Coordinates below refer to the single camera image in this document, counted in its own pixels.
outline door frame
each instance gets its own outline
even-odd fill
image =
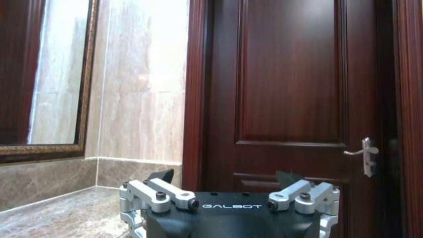
[[[401,160],[404,237],[423,237],[423,8],[395,0],[395,78]]]
[[[399,135],[399,159],[401,176],[400,206],[403,234],[423,237],[423,30],[421,0],[392,0],[392,9],[384,11],[393,18],[393,46],[387,54],[395,57],[396,119]],[[209,56],[212,43],[212,0],[190,0],[188,28],[185,119],[182,146],[182,189],[201,190],[204,128],[206,128],[206,84],[209,76]]]

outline lever handle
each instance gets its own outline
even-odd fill
[[[345,155],[359,155],[359,154],[364,154],[364,153],[377,154],[379,149],[376,147],[368,147],[368,148],[361,149],[361,150],[355,151],[355,152],[349,152],[347,150],[344,151]]]
[[[379,153],[379,149],[371,146],[372,142],[369,138],[364,138],[361,141],[363,149],[355,152],[344,151],[345,155],[363,155],[363,170],[364,174],[371,177],[375,174],[376,162],[373,155]]]

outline granite countertop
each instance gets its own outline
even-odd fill
[[[129,238],[118,190],[93,187],[0,213],[0,237]]]

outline bolt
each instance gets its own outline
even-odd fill
[[[200,202],[196,199],[188,201],[188,210],[194,211],[200,206]]]
[[[298,195],[300,199],[302,199],[304,201],[309,201],[311,196],[308,192],[301,192],[301,194]]]
[[[276,204],[274,202],[269,201],[269,202],[266,203],[266,207],[268,207],[268,209],[269,209],[270,212],[277,211],[277,204]]]
[[[165,193],[161,191],[156,192],[156,199],[162,200],[164,198],[165,198]]]

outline gold ornate frame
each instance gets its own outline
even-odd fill
[[[17,145],[0,146],[0,163],[16,163],[28,161],[41,161],[84,155],[85,133],[88,121],[89,89],[92,76],[92,61],[94,50],[94,35],[97,24],[98,0],[89,0],[89,11],[86,21],[84,59],[80,82],[80,95],[76,115],[76,132],[73,144],[52,145]]]

